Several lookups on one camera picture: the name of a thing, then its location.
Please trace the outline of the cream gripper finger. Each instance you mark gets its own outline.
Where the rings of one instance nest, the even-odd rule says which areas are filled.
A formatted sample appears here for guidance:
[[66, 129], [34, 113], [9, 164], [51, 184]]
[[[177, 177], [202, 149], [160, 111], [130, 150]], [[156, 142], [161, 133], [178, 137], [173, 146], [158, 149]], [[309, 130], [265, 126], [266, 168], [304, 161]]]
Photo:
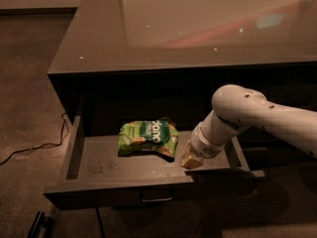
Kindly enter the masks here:
[[204, 157], [193, 148], [190, 141], [187, 141], [180, 158], [180, 166], [187, 170], [194, 170], [201, 167], [203, 163]]

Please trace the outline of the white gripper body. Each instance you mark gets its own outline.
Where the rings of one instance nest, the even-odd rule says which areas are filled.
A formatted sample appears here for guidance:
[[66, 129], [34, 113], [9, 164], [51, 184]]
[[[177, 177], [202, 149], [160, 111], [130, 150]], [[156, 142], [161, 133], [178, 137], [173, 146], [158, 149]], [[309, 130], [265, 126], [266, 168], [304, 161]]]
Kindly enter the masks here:
[[190, 135], [190, 149], [198, 156], [206, 159], [213, 159], [224, 150], [228, 140], [221, 143], [215, 143], [203, 134], [202, 128], [203, 123], [200, 122], [192, 131]]

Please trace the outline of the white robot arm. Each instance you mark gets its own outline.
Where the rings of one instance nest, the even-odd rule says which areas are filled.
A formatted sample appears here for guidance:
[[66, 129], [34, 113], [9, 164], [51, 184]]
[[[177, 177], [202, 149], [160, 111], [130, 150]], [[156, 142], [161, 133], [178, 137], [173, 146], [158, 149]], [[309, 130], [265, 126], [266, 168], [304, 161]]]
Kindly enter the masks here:
[[262, 129], [302, 152], [317, 157], [317, 112], [270, 102], [259, 91], [227, 84], [212, 98], [212, 111], [191, 132], [180, 165], [187, 170], [213, 159], [234, 137]]

